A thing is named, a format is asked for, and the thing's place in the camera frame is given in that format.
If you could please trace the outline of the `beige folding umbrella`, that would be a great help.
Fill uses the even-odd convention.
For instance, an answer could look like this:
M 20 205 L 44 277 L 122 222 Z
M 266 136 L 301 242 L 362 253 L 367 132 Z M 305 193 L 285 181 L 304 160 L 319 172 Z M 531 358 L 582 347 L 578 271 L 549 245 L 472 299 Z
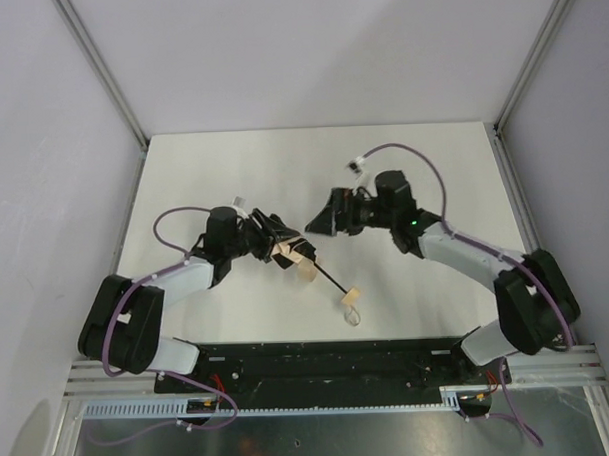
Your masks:
M 305 283 L 313 283 L 317 278 L 323 278 L 340 293 L 339 305 L 342 308 L 344 321 L 347 325 L 360 325 L 362 315 L 356 303 L 361 292 L 355 286 L 345 287 L 329 273 L 316 255 L 316 248 L 303 236 L 294 236 L 288 240 L 275 243 L 270 250 L 270 258 L 283 269 L 296 267 L 297 276 Z

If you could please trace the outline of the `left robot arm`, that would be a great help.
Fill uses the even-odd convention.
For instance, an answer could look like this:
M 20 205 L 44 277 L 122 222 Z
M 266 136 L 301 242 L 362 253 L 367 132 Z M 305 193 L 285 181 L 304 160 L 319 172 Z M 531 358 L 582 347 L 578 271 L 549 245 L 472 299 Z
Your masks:
M 106 373 L 171 372 L 188 375 L 202 355 L 199 346 L 162 335 L 163 312 L 198 292 L 210 290 L 229 274 L 235 259 L 247 255 L 311 271 L 316 249 L 275 214 L 239 207 L 209 210 L 205 231 L 181 261 L 141 279 L 105 277 L 92 303 L 77 347 L 101 361 Z

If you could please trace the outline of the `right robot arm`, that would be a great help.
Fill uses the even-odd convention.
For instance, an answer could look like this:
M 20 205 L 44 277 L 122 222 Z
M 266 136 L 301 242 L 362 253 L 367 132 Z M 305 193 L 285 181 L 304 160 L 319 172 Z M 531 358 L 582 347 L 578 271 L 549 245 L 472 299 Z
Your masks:
M 497 319 L 460 341 L 461 359 L 485 366 L 513 352 L 534 355 L 557 337 L 572 342 L 570 327 L 581 309 L 549 252 L 502 250 L 449 231 L 439 215 L 417 205 L 401 171 L 381 172 L 374 184 L 374 195 L 362 186 L 332 189 L 305 228 L 327 236 L 388 230 L 402 253 L 442 263 L 494 294 Z

